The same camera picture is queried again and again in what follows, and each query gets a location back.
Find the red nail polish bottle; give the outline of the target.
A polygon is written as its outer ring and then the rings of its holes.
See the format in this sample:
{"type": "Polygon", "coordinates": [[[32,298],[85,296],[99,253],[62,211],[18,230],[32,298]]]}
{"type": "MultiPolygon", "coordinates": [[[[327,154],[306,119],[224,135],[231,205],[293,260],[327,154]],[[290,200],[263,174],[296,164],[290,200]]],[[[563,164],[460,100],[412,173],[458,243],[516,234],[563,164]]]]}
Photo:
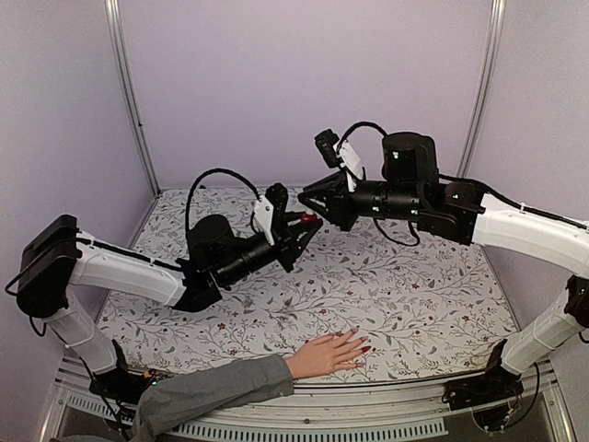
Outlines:
{"type": "Polygon", "coordinates": [[[314,222],[316,220],[317,220],[317,217],[315,215],[303,214],[301,216],[301,222],[302,223],[310,223],[310,222],[314,222]]]}

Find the grey sleeved forearm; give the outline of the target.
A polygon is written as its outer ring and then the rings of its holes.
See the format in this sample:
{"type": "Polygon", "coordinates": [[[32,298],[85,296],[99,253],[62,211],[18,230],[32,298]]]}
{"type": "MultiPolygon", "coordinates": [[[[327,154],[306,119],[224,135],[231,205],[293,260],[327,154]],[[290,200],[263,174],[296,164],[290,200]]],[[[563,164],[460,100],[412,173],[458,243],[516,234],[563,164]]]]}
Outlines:
{"type": "Polygon", "coordinates": [[[294,380],[279,355],[237,360],[230,364],[167,378],[139,400],[133,441],[154,441],[177,425],[210,411],[289,396],[294,380]]]}

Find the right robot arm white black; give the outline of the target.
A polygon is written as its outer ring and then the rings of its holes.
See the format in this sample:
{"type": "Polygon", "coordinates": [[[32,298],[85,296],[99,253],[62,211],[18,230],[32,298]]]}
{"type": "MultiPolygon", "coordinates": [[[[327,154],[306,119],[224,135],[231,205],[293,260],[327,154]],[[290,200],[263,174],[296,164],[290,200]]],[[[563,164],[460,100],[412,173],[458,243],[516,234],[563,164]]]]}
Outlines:
{"type": "Polygon", "coordinates": [[[571,272],[557,300],[522,331],[494,346],[476,382],[483,401],[496,401],[512,378],[588,327],[588,225],[517,204],[488,185],[447,177],[437,168],[434,140],[401,132],[382,138],[382,180],[367,180],[351,144],[326,130],[315,138],[333,174],[298,195],[343,231],[363,216],[413,223],[462,245],[515,251],[571,272]]]}

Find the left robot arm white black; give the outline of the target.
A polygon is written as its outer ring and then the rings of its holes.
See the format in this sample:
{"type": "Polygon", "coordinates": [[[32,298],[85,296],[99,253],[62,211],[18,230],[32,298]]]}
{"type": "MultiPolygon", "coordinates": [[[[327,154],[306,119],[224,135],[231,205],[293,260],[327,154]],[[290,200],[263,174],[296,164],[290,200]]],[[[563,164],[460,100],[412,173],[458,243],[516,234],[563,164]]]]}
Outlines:
{"type": "Polygon", "coordinates": [[[278,262],[294,269],[308,242],[322,228],[315,215],[272,215],[248,238],[235,236],[222,215],[208,215],[187,234],[189,256],[173,263],[100,241],[82,231],[71,215],[61,215],[23,250],[21,268],[7,285],[17,306],[49,326],[101,376],[118,400],[137,390],[124,357],[89,318],[73,293],[76,285],[95,286],[154,300],[189,313],[207,309],[221,293],[263,267],[278,262]]]}

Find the mannequin hand with nails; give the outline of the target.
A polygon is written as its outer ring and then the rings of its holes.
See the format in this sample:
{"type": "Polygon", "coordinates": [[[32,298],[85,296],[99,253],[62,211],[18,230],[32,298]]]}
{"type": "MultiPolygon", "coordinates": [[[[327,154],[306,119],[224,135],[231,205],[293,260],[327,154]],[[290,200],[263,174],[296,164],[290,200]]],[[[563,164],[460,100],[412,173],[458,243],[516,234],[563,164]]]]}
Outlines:
{"type": "Polygon", "coordinates": [[[358,329],[331,333],[306,342],[294,355],[285,359],[294,380],[319,378],[363,365],[360,357],[371,350],[358,329]]]}

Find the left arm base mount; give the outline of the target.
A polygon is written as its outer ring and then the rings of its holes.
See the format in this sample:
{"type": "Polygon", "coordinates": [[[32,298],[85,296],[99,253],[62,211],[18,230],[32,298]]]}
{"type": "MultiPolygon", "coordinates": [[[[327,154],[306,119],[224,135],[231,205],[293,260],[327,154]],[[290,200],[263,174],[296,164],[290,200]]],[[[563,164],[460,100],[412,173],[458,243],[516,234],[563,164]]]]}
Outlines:
{"type": "Polygon", "coordinates": [[[131,373],[121,347],[114,340],[112,343],[117,357],[115,367],[104,374],[92,374],[89,391],[115,401],[137,405],[143,393],[166,376],[153,368],[141,375],[131,373]]]}

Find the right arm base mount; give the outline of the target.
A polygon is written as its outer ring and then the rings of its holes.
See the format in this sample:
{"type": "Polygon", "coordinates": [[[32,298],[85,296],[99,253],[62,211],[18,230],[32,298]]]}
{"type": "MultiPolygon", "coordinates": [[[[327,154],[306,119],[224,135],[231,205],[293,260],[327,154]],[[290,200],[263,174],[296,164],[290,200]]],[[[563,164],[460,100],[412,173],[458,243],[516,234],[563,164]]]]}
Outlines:
{"type": "Polygon", "coordinates": [[[537,379],[534,396],[527,409],[518,419],[514,419],[514,416],[521,410],[520,402],[523,399],[524,387],[520,375],[514,375],[501,367],[501,353],[506,343],[507,340],[503,339],[493,347],[482,374],[471,378],[447,381],[444,384],[444,394],[441,401],[448,404],[451,411],[514,397],[513,404],[504,404],[472,413],[477,427],[487,434],[503,432],[525,420],[533,410],[539,394],[540,371],[538,363],[535,362],[533,367],[537,379]]]}

